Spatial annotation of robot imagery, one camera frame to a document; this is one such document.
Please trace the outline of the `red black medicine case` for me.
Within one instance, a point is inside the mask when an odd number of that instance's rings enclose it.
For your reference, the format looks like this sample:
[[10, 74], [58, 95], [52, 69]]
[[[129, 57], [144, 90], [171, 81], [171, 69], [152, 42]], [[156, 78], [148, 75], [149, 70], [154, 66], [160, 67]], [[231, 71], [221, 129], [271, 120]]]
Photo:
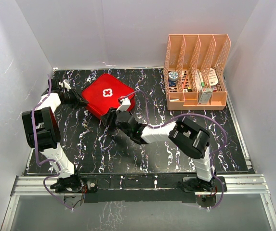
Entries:
[[119, 98], [129, 95], [134, 90], [110, 74], [103, 74], [85, 88], [81, 96], [88, 104], [86, 109], [96, 118], [101, 119], [110, 108], [119, 107]]

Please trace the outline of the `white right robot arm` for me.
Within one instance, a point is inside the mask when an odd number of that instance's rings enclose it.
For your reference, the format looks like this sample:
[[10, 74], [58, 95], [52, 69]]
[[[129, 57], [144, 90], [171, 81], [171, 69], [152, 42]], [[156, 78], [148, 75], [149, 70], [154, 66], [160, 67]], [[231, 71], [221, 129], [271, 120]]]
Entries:
[[188, 185], [181, 184], [188, 191], [209, 191], [215, 187], [214, 167], [210, 163], [210, 133], [190, 120], [179, 115], [165, 125], [151, 125], [138, 122], [128, 111], [131, 101], [121, 98], [119, 107], [111, 107], [100, 117], [104, 126], [118, 128], [134, 143], [151, 144], [154, 142], [173, 142], [186, 156], [193, 159], [197, 178], [190, 180]]

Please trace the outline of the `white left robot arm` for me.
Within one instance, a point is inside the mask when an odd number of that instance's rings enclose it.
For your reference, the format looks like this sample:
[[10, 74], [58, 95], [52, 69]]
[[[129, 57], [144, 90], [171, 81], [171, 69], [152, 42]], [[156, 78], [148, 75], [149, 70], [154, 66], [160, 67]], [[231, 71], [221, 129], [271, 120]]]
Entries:
[[48, 162], [56, 172], [58, 180], [51, 189], [57, 193], [79, 192], [83, 187], [83, 180], [60, 144], [61, 134], [54, 112], [60, 105], [79, 109], [87, 104], [88, 101], [70, 86], [68, 80], [50, 78], [48, 88], [37, 105], [22, 113], [26, 140], [30, 148], [35, 150], [36, 163], [41, 166]]

